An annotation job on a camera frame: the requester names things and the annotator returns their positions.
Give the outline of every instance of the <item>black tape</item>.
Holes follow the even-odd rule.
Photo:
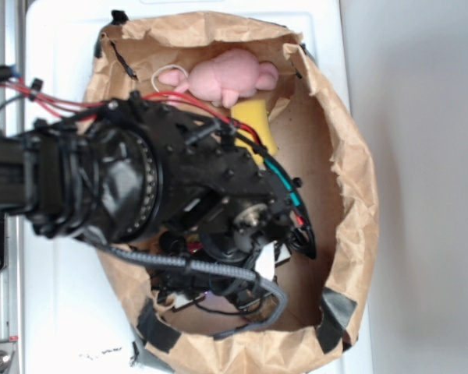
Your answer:
[[[128,16],[126,13],[122,10],[113,10],[111,11],[111,16],[112,16],[112,22],[111,25],[124,25],[126,21],[129,20]]]
[[[324,353],[332,351],[339,344],[356,307],[355,301],[330,288],[324,288],[321,299],[322,323],[316,329]]]
[[[137,329],[147,342],[166,353],[169,353],[175,347],[181,335],[179,331],[164,324],[157,318],[151,300],[140,312]]]
[[[129,20],[126,13],[122,10],[113,10],[111,11],[112,21],[109,25],[121,26]],[[97,38],[94,46],[94,57],[101,58],[102,57],[102,47],[101,47],[101,39],[100,37]]]

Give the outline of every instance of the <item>pink stuffed animal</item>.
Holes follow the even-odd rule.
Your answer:
[[[240,97],[252,97],[257,90],[273,90],[278,82],[278,70],[270,62],[259,63],[252,53],[232,49],[212,60],[204,61],[187,76],[180,69],[162,72],[161,83],[175,86],[174,91],[187,90],[198,99],[212,101],[231,108]]]

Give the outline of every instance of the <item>red wire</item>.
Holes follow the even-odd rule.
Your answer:
[[[62,116],[55,110],[51,109],[49,106],[46,105],[46,103],[44,103],[43,101],[36,101],[38,105],[40,105],[44,110],[46,110],[47,112],[49,112],[51,115],[57,117],[57,118],[61,118]]]
[[[28,95],[28,96],[31,95],[31,91],[32,91],[31,88],[29,88],[28,86],[22,83],[21,79],[19,80],[18,83],[8,81],[5,84],[4,83],[0,84],[0,87],[1,86],[12,88],[22,93],[23,95]],[[230,119],[229,117],[226,117],[222,113],[208,107],[205,103],[203,103],[202,101],[199,101],[195,97],[191,97],[190,95],[180,93],[180,92],[175,92],[175,91],[161,91],[161,92],[156,92],[156,93],[149,93],[148,95],[145,95],[143,99],[148,100],[148,99],[157,99],[157,98],[163,98],[163,97],[166,97],[168,101],[176,101],[176,102],[183,103],[183,104],[193,105],[194,107],[197,107],[199,109],[206,111],[210,115],[220,118],[225,123],[228,123],[228,124],[233,123],[235,127],[238,127],[239,129],[242,129],[248,132],[253,137],[253,141],[255,143],[261,144],[261,140],[257,131],[253,129],[251,126],[247,125],[246,123],[232,121],[232,119]],[[173,97],[179,97],[182,100],[180,101],[174,100]],[[61,117],[61,115],[57,111],[51,109],[48,105],[54,108],[57,108],[59,110],[62,110],[62,111],[77,112],[76,109],[67,108],[64,105],[69,105],[69,106],[78,107],[78,108],[93,108],[93,107],[101,106],[104,104],[103,102],[77,103],[75,101],[61,100],[61,99],[58,99],[57,97],[49,96],[41,92],[36,94],[35,101],[39,103],[39,105],[42,106],[43,109],[45,109],[52,115],[55,115],[56,117]]]
[[[145,95],[143,99],[151,99],[155,97],[180,97],[181,99],[185,100],[187,104],[191,104],[197,108],[203,109],[207,113],[210,113],[211,115],[220,118],[225,123],[231,123],[231,119],[229,117],[226,117],[222,113],[219,113],[215,111],[214,109],[211,109],[202,101],[199,101],[198,99],[196,99],[195,97],[191,97],[190,95],[186,95],[184,93],[175,92],[175,91],[160,91],[156,93],[149,93],[148,95]],[[239,124],[240,129],[251,134],[251,136],[253,137],[253,141],[255,143],[261,144],[260,137],[254,128],[247,125],[246,123],[242,123],[242,122],[235,122],[235,123]]]
[[[296,217],[296,222],[298,223],[299,226],[304,226],[305,225],[305,220],[296,212],[293,211]]]

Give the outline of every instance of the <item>paper bag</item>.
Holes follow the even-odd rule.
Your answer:
[[[293,253],[277,269],[289,299],[277,323],[222,340],[208,334],[246,321],[194,306],[180,312],[160,307],[145,269],[100,254],[146,349],[175,372],[196,374],[301,373],[340,357],[357,341],[366,304],[378,241],[378,193],[371,153],[301,46],[302,36],[216,12],[132,21],[122,12],[113,16],[99,34],[87,101],[125,99],[132,90],[154,92],[151,77],[162,66],[190,71],[232,48],[276,65],[277,87],[259,91],[257,98],[268,103],[276,158],[291,176],[303,179],[301,194],[317,238],[316,260]]]

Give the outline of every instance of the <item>cable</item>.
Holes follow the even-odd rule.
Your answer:
[[[218,111],[216,111],[214,109],[211,109],[205,103],[203,103],[202,101],[199,101],[195,97],[192,97],[192,96],[184,94],[184,93],[175,92],[175,91],[161,91],[161,92],[156,92],[156,93],[149,93],[148,95],[143,96],[143,99],[148,100],[148,99],[157,98],[157,97],[167,97],[168,101],[176,101],[176,102],[183,103],[183,104],[190,104],[190,105],[193,105],[196,108],[202,109],[202,110],[206,111],[207,113],[209,113],[210,115],[213,115],[214,117],[219,118],[225,124],[234,125],[235,127],[248,132],[253,137],[253,140],[254,140],[255,143],[261,144],[260,137],[259,137],[257,131],[254,128],[252,128],[251,126],[249,126],[246,123],[239,122],[239,121],[236,121],[236,120],[232,120],[231,118],[223,115],[222,113],[220,113],[220,112],[218,112]],[[174,97],[179,97],[180,99],[182,99],[186,103],[184,103],[183,101],[178,101],[178,100],[174,99]]]
[[[123,249],[119,249],[111,245],[103,245],[101,243],[89,244],[92,244],[101,251],[109,253],[110,255],[113,255],[128,263],[133,263],[135,265],[144,267],[150,267],[156,270],[183,271],[184,268],[187,266],[188,269],[190,269],[190,271],[196,273],[206,273],[224,277],[234,277],[238,279],[243,279],[250,283],[259,281],[260,287],[262,287],[267,292],[272,293],[278,299],[278,304],[275,307],[274,312],[267,319],[260,322],[248,323],[247,325],[243,325],[231,330],[222,331],[221,333],[215,333],[214,335],[212,335],[214,339],[222,339],[233,335],[234,333],[240,333],[243,331],[265,328],[274,323],[281,316],[282,312],[286,307],[286,304],[288,303],[288,299],[285,293],[277,284],[270,282],[269,280],[264,279],[263,277],[257,276],[257,273],[251,270],[241,269],[239,267],[229,265],[206,263],[197,260],[187,261],[179,257],[152,255],[150,253],[145,252],[128,252]]]
[[[4,109],[7,105],[13,103],[16,100],[23,99],[24,95],[19,94],[17,96],[10,97],[9,99],[5,100],[3,103],[0,104],[0,111]]]
[[[258,302],[258,305],[257,305],[257,307],[255,309],[246,310],[246,311],[242,311],[242,312],[224,312],[223,310],[209,309],[209,308],[207,308],[205,306],[202,306],[198,300],[193,298],[193,304],[197,308],[199,308],[199,309],[201,309],[201,310],[203,310],[205,312],[211,313],[211,314],[219,314],[221,316],[230,316],[230,317],[251,316],[252,314],[257,313],[262,309],[262,307],[264,306],[264,302],[265,302],[265,297],[262,297],[262,298],[260,298],[260,301]]]

